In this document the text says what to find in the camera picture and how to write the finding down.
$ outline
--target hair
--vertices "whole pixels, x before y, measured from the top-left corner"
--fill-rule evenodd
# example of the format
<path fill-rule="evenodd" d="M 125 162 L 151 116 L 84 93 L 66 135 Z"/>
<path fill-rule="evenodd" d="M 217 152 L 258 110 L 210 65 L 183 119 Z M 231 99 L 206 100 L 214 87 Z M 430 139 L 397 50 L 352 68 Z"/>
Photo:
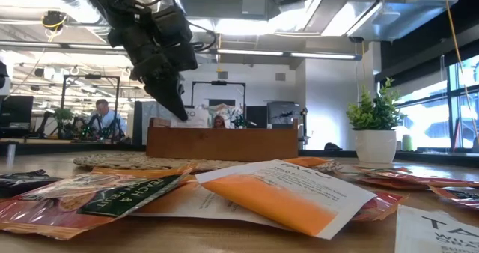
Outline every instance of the hair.
<path fill-rule="evenodd" d="M 105 99 L 97 100 L 97 103 L 95 104 L 95 106 L 98 106 L 99 104 L 103 104 L 105 106 L 108 106 L 108 102 Z"/>
<path fill-rule="evenodd" d="M 222 127 L 225 128 L 225 119 L 221 115 L 216 115 L 215 118 L 213 118 L 213 127 L 215 127 L 215 122 L 216 119 L 219 119 L 222 122 Z"/>

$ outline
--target woven placemat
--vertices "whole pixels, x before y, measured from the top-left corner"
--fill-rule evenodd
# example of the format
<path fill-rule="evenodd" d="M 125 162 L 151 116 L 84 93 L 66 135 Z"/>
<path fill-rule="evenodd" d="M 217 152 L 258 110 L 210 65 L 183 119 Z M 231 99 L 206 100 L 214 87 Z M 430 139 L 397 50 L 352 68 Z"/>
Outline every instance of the woven placemat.
<path fill-rule="evenodd" d="M 115 168 L 115 169 L 170 169 L 184 166 L 188 163 L 196 163 L 197 171 L 211 171 L 220 168 L 227 168 L 245 164 L 244 162 L 206 160 L 206 159 L 162 159 L 147 157 L 145 152 L 125 153 L 93 153 L 88 156 L 75 158 L 73 163 L 78 166 L 94 168 Z"/>

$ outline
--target woman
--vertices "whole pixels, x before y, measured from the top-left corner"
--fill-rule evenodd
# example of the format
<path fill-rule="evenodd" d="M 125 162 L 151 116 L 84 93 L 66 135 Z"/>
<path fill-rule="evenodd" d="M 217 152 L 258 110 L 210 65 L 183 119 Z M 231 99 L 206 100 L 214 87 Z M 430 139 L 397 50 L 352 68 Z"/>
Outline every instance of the woman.
<path fill-rule="evenodd" d="M 224 129 L 225 126 L 225 119 L 221 115 L 216 115 L 213 119 L 213 129 Z"/>

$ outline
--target person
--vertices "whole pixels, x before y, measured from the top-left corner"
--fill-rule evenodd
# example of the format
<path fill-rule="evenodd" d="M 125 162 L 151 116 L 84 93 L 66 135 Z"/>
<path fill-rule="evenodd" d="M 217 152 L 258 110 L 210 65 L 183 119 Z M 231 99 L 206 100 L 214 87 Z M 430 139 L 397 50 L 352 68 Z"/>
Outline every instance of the person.
<path fill-rule="evenodd" d="M 213 119 L 213 129 L 224 129 L 225 126 L 225 119 L 221 115 L 216 115 L 215 119 Z"/>
<path fill-rule="evenodd" d="M 100 125 L 103 128 L 109 127 L 110 124 L 113 121 L 113 117 L 115 116 L 115 111 L 110 110 L 108 107 L 108 102 L 105 99 L 100 99 L 97 100 L 96 102 L 97 110 L 93 111 L 90 115 L 90 120 L 95 114 L 100 115 Z M 117 119 L 120 120 L 120 127 L 123 133 L 126 135 L 126 122 L 125 120 L 121 117 L 120 114 L 117 113 Z M 93 122 L 93 127 L 98 130 L 98 123 L 96 121 Z"/>

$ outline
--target man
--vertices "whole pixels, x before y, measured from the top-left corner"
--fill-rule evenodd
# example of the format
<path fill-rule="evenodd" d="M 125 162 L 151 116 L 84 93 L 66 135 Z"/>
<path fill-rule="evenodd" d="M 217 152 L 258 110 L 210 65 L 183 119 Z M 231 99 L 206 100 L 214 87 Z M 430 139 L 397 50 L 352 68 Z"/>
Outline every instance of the man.
<path fill-rule="evenodd" d="M 113 117 L 115 116 L 115 111 L 110 110 L 110 108 L 108 107 L 108 102 L 105 99 L 97 100 L 96 105 L 97 110 L 91 113 L 90 118 L 93 117 L 95 114 L 99 114 L 102 129 L 109 127 L 113 121 Z M 120 120 L 121 130 L 123 130 L 123 133 L 126 134 L 125 120 L 120 116 L 120 114 L 117 114 L 117 119 Z M 98 123 L 96 121 L 93 122 L 93 127 L 98 130 Z"/>

